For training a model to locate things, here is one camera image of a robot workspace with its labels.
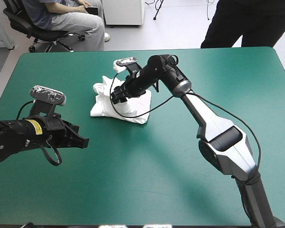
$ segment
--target phone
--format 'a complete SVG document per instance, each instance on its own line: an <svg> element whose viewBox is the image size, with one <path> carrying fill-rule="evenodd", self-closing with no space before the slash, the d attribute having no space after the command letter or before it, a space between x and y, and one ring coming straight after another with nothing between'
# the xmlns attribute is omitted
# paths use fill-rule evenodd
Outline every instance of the phone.
<svg viewBox="0 0 285 228"><path fill-rule="evenodd" d="M89 14L98 15L98 7L88 6L85 9Z"/></svg>

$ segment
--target black pants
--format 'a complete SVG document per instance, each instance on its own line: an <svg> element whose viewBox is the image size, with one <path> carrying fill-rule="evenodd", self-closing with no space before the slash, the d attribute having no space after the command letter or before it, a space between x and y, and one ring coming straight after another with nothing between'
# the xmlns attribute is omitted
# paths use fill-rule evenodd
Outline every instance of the black pants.
<svg viewBox="0 0 285 228"><path fill-rule="evenodd" d="M243 35L242 47L273 47L285 32L284 15L258 15L232 0L219 0L201 48L230 48Z"/></svg>

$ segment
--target gray pants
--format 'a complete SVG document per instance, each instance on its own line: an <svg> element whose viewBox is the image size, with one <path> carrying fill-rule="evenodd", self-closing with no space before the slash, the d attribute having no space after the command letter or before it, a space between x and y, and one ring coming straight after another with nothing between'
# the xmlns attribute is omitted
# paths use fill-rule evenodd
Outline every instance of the gray pants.
<svg viewBox="0 0 285 228"><path fill-rule="evenodd" d="M74 0L66 1L68 6L79 6ZM79 40L76 39L70 46L75 51L103 51L104 22L102 4L100 0L88 1L92 6L98 7L99 16L78 12L57 14L52 18L51 30L72 31L77 33L85 32L85 41L79 42Z"/></svg>

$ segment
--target white shoe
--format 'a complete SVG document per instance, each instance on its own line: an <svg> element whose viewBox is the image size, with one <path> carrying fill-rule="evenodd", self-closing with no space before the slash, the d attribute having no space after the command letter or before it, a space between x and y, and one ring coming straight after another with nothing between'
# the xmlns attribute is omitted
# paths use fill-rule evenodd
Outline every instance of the white shoe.
<svg viewBox="0 0 285 228"><path fill-rule="evenodd" d="M108 42L110 40L110 34L107 32L104 33L104 42Z"/></svg>

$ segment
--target yellow label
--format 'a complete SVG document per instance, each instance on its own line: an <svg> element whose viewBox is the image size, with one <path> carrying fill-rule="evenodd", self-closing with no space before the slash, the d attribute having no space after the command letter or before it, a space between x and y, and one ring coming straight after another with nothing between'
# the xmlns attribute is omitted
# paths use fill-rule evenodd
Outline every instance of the yellow label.
<svg viewBox="0 0 285 228"><path fill-rule="evenodd" d="M34 129L36 130L36 135L43 134L41 125L37 121L35 120L27 120L27 121L29 121L34 126Z"/></svg>

